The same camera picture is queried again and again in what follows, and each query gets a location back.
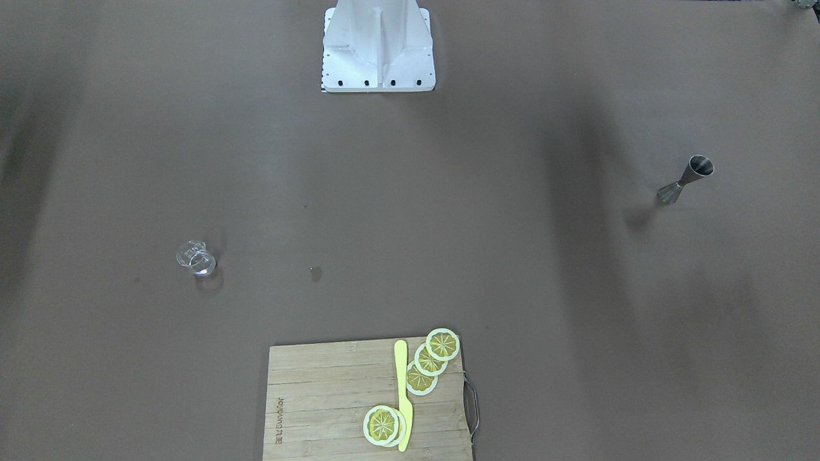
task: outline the small glass cup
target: small glass cup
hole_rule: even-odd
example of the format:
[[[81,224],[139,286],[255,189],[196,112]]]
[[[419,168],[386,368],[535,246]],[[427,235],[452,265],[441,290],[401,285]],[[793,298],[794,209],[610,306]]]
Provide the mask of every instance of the small glass cup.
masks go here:
[[[216,258],[205,251],[205,242],[189,240],[176,250],[176,261],[197,277],[205,277],[216,268]]]

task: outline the knife blade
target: knife blade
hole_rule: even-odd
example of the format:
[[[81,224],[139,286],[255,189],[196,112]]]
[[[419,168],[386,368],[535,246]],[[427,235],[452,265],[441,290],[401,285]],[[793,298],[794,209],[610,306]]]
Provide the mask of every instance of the knife blade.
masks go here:
[[[412,430],[412,403],[408,399],[408,343],[405,340],[398,340],[393,344],[393,355],[396,361],[396,381],[399,382],[399,412],[404,416],[407,423],[407,430],[404,432],[402,441],[399,442],[399,451],[404,452],[410,441],[410,431]]]

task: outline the stain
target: stain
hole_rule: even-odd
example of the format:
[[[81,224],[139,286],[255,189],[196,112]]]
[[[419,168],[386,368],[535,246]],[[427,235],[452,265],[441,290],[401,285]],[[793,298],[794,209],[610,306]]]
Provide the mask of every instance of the stain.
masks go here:
[[[310,268],[310,278],[313,283],[321,280],[321,266],[314,266]]]

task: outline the bamboo cutting board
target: bamboo cutting board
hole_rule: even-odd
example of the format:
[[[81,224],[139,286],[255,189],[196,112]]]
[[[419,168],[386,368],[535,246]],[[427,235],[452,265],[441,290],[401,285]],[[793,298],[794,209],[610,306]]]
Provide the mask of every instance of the bamboo cutting board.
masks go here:
[[[367,410],[399,407],[393,344],[399,339],[271,347],[264,460],[472,461],[464,413],[461,354],[439,383],[413,403],[407,451],[371,445],[362,434]],[[402,338],[408,360],[425,338]]]

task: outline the white metal base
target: white metal base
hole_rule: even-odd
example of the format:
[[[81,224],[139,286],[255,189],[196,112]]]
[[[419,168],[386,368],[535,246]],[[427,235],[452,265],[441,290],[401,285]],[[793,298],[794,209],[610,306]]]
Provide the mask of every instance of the white metal base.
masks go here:
[[[321,88],[330,93],[435,87],[430,12],[416,0],[339,0],[325,12]]]

